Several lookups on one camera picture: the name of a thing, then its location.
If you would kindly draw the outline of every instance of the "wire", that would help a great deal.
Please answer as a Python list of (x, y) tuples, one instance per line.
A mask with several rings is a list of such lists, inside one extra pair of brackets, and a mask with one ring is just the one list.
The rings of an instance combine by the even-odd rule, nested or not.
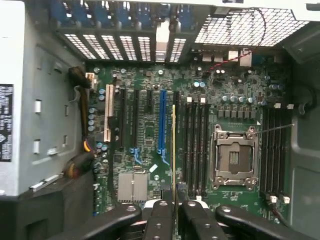
[(252, 54), (262, 44), (262, 42), (264, 41), (265, 36), (266, 36), (267, 21), (266, 21), (266, 18), (264, 16), (263, 12), (259, 8), (253, 8), (253, 9), (256, 10), (261, 15), (261, 17), (263, 19), (263, 35), (262, 35), (261, 40), (258, 43), (258, 45), (254, 49), (250, 50), (249, 52), (247, 52), (247, 53), (245, 53), (243, 55), (240, 55), (240, 56), (237, 56), (237, 57), (234, 57), (234, 58), (231, 58), (231, 59), (228, 59), (228, 60), (225, 60), (223, 62), (215, 64), (214, 66), (210, 67), (210, 69), (209, 69), (210, 71), (214, 70), (216, 67), (219, 67), (219, 66), (221, 66), (223, 64), (229, 63), (229, 62), (231, 62), (233, 60), (241, 59), (241, 58), (243, 58), (245, 56), (248, 56), (248, 55)]

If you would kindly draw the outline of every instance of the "blue component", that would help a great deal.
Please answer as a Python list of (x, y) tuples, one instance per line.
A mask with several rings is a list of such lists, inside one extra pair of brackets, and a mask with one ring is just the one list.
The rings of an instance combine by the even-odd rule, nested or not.
[(111, 27), (111, 23), (112, 23), (111, 17), (108, 17), (108, 16), (111, 16), (111, 14), (106, 7), (107, 6), (102, 6), (101, 3), (98, 2), (94, 8), (95, 19), (101, 23), (102, 28)]
[(167, 91), (160, 91), (160, 111), (159, 111), (159, 137), (157, 153), (162, 154), (165, 149), (165, 130), (166, 130), (166, 108), (167, 108)]
[(142, 164), (140, 161), (140, 149), (138, 147), (130, 148), (130, 153), (133, 154), (134, 161), (138, 164)]
[(138, 22), (141, 23), (141, 28), (150, 28), (152, 26), (150, 4), (139, 2), (136, 5), (136, 17)]
[(181, 23), (181, 30), (190, 30), (191, 26), (194, 25), (193, 11), (190, 5), (181, 5), (179, 22)]
[(82, 26), (90, 27), (91, 19), (87, 17), (87, 10), (85, 5), (80, 5), (80, 1), (72, 1), (72, 16), (81, 23)]
[(119, 2), (119, 6), (116, 10), (116, 17), (121, 22), (122, 27), (131, 26), (131, 20), (129, 19), (130, 3), (128, 1)]
[(100, 149), (100, 148), (102, 148), (102, 145), (103, 145), (103, 144), (102, 144), (101, 142), (97, 142), (95, 146), (96, 146), (98, 149)]
[(67, 10), (59, 0), (51, 0), (51, 16), (61, 23), (62, 26), (71, 25), (71, 18), (67, 17)]

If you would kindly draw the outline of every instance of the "black pcie slot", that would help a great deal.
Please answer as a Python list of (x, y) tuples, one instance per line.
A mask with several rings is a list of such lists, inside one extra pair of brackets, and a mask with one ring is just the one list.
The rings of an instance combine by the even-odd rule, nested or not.
[[(269, 110), (263, 109), (262, 130), (267, 130), (269, 125)], [(268, 163), (268, 132), (262, 133), (261, 163), (260, 163), (260, 191), (267, 190), (267, 163)]]
[(203, 108), (198, 105), (197, 108), (197, 130), (195, 130), (195, 134), (197, 134), (195, 136), (196, 139), (196, 143), (195, 143), (195, 161), (194, 161), (194, 165), (195, 165), (195, 192), (194, 194), (196, 196), (200, 195), (201, 190), (200, 190), (200, 171), (201, 171), (201, 156), (202, 156), (202, 138), (203, 138)]
[[(281, 126), (281, 109), (276, 109), (274, 118), (275, 118), (275, 127)], [(274, 131), (274, 150), (273, 150), (273, 179), (272, 179), (272, 192), (275, 194), (279, 193), (279, 178), (280, 178), (280, 148), (281, 148), (281, 129)]]
[(189, 163), (189, 152), (188, 152), (188, 145), (189, 145), (189, 116), (190, 116), (191, 106), (186, 104), (185, 105), (185, 116), (184, 116), (184, 153), (183, 153), (183, 181), (189, 183), (189, 173), (188, 173), (188, 166)]
[(139, 115), (139, 90), (133, 92), (132, 106), (132, 142), (133, 147), (138, 146), (138, 115)]
[(127, 102), (127, 91), (125, 89), (120, 90), (120, 119), (119, 119), (119, 128), (120, 128), (120, 147), (123, 148), (125, 145), (125, 135), (126, 135), (126, 102)]
[(189, 170), (189, 178), (190, 178), (190, 182), (189, 182), (189, 192), (190, 192), (190, 196), (193, 197), (195, 190), (196, 190), (196, 186), (195, 186), (195, 178), (196, 178), (196, 161), (197, 161), (197, 155), (196, 155), (196, 115), (197, 115), (197, 104), (196, 103), (192, 103), (192, 107), (191, 107), (191, 114), (190, 114), (190, 127), (189, 127), (189, 158), (190, 158), (190, 168)]
[[(269, 109), (268, 114), (268, 128), (273, 129), (275, 127), (275, 109)], [(273, 190), (273, 178), (274, 178), (274, 150), (275, 150), (275, 131), (268, 131), (267, 142), (267, 177), (266, 177), (266, 191), (271, 193)]]

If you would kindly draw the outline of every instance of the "capacitor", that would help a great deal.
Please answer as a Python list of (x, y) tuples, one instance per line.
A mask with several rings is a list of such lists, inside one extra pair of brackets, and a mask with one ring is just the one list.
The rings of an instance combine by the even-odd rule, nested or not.
[(200, 83), (199, 83), (198, 81), (195, 81), (195, 82), (193, 83), (193, 86), (194, 86), (195, 88), (198, 88), (198, 87), (200, 86)]
[(103, 146), (101, 147), (101, 150), (104, 151), (104, 152), (107, 151), (107, 149), (108, 149), (108, 146), (107, 146), (107, 145), (103, 145)]
[(266, 105), (267, 105), (267, 101), (265, 101), (265, 100), (259, 101), (259, 102), (258, 102), (258, 105), (260, 105), (260, 106), (266, 106)]
[(241, 96), (238, 98), (239, 103), (243, 104), (246, 101), (246, 98), (244, 96)]
[(235, 103), (236, 101), (237, 101), (237, 97), (236, 96), (230, 97), (230, 102)]
[(254, 99), (252, 97), (248, 97), (248, 99), (246, 100), (246, 102), (248, 104), (253, 104), (254, 103)]
[(285, 86), (283, 84), (278, 84), (277, 89), (282, 91), (283, 89), (285, 89)]
[(95, 109), (94, 107), (91, 107), (91, 108), (89, 109), (89, 113), (91, 113), (91, 114), (94, 114), (95, 111), (96, 111), (96, 109)]
[(228, 97), (227, 96), (223, 96), (222, 97), (222, 102), (226, 102), (226, 101), (228, 101)]
[(100, 100), (100, 101), (105, 100), (105, 95), (99, 95), (99, 100)]
[(93, 130), (95, 130), (95, 127), (94, 126), (88, 126), (88, 130), (89, 130), (89, 132), (92, 132)]
[(100, 95), (103, 95), (103, 94), (105, 94), (105, 93), (106, 93), (106, 90), (104, 90), (103, 88), (99, 89), (99, 94), (100, 94)]
[(97, 142), (95, 146), (97, 149), (100, 149), (102, 145), (103, 145), (102, 142)]
[(269, 89), (270, 90), (277, 90), (278, 86), (277, 86), (277, 84), (271, 84), (271, 85), (269, 85)]

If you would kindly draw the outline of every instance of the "pcie slot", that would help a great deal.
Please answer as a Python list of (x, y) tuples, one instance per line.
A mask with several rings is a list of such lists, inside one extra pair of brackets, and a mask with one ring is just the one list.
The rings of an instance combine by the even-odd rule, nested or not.
[(107, 84), (105, 86), (105, 107), (104, 107), (104, 136), (105, 142), (111, 141), (111, 130), (108, 125), (108, 117), (114, 115), (114, 86)]
[[(269, 125), (269, 110), (264, 109), (262, 119), (262, 130), (267, 130)], [(260, 163), (260, 191), (266, 192), (267, 190), (267, 163), (268, 163), (268, 132), (262, 133), (261, 143), (261, 163)]]
[(202, 139), (203, 139), (203, 130), (204, 130), (204, 126), (203, 126), (203, 108), (198, 105), (198, 112), (197, 112), (197, 123), (196, 126), (198, 126), (198, 129), (195, 131), (197, 136), (195, 136), (195, 139), (197, 139), (197, 142), (195, 143), (195, 195), (198, 196), (201, 193), (200, 190), (200, 171), (201, 171), (201, 157), (202, 157)]
[[(268, 129), (275, 127), (275, 109), (269, 109), (268, 115)], [(275, 151), (275, 131), (268, 131), (267, 142), (267, 177), (266, 177), (266, 191), (272, 193), (273, 191), (273, 178), (274, 178), (274, 151)]]
[(188, 184), (189, 187), (189, 192), (191, 197), (194, 195), (195, 192), (195, 177), (196, 177), (196, 160), (197, 156), (195, 153), (195, 137), (196, 131), (195, 131), (195, 126), (196, 126), (196, 115), (197, 115), (197, 105), (193, 102), (191, 106), (191, 114), (190, 114), (190, 120), (189, 120), (189, 129), (190, 129), (190, 134), (189, 134), (189, 145), (188, 145), (188, 151), (189, 151), (189, 162), (190, 162), (190, 168), (189, 170), (189, 178), (190, 182)]
[(132, 105), (132, 143), (133, 147), (138, 146), (138, 114), (139, 114), (139, 90), (133, 92)]
[(189, 159), (189, 116), (190, 116), (191, 105), (185, 105), (185, 113), (184, 113), (184, 153), (183, 153), (183, 167), (182, 167), (182, 175), (183, 181), (186, 183), (190, 183), (188, 167), (190, 166)]
[[(274, 121), (275, 126), (280, 127), (282, 116), (281, 109), (275, 109)], [(279, 195), (279, 179), (280, 179), (280, 151), (281, 151), (281, 129), (274, 131), (274, 149), (273, 149), (273, 179), (272, 179), (272, 192)]]
[(126, 136), (126, 117), (127, 117), (127, 111), (126, 111), (126, 102), (127, 102), (127, 90), (121, 89), (120, 90), (120, 111), (119, 111), (119, 125), (120, 125), (120, 147), (123, 148), (125, 145), (125, 136)]
[(167, 91), (160, 91), (160, 110), (159, 110), (159, 136), (157, 153), (162, 154), (165, 149), (165, 134), (166, 134), (166, 105)]

